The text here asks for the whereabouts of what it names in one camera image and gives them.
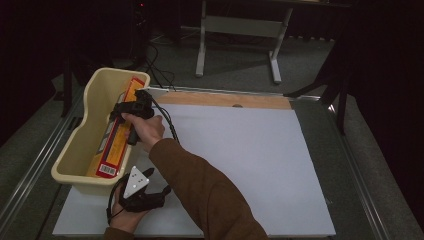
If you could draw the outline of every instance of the hand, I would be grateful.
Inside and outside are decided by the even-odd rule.
[[[134,125],[135,131],[143,144],[144,151],[149,153],[153,145],[163,138],[165,127],[162,124],[162,116],[157,115],[144,120],[132,114],[123,113],[122,117]]]
[[[112,219],[110,221],[110,226],[116,229],[120,229],[125,232],[134,234],[137,229],[138,224],[141,219],[149,212],[127,212],[123,210],[121,204],[119,204],[119,193],[122,191],[122,183],[115,191],[115,202],[112,206]]]

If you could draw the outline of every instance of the white tabletop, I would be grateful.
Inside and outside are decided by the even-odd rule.
[[[204,157],[235,183],[270,237],[335,235],[293,110],[173,104],[162,107],[171,115],[181,145]],[[165,136],[171,136],[168,129]],[[152,166],[139,147],[130,158],[141,171]],[[158,171],[150,181],[151,192],[161,191],[166,185]],[[53,234],[103,234],[107,201],[107,194],[73,187]],[[171,192],[163,208],[143,218],[136,235],[201,237],[202,232]]]

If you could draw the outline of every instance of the wooden edge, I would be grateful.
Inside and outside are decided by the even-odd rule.
[[[286,97],[248,94],[169,92],[158,98],[157,102],[162,104],[292,109]]]

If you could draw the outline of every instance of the brown sleeve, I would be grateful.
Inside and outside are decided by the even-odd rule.
[[[103,234],[104,240],[133,240],[134,234],[116,228],[108,227]]]
[[[159,141],[149,157],[205,239],[268,239],[237,187],[206,160],[173,139]]]

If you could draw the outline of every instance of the yellow bin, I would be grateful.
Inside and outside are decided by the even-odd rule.
[[[52,167],[51,174],[57,182],[111,188],[125,174],[131,146],[126,149],[116,177],[108,179],[86,176],[108,125],[109,114],[123,92],[123,86],[133,77],[143,81],[145,88],[150,84],[149,75],[143,72],[101,68],[93,74],[84,91],[84,118],[72,132]]]

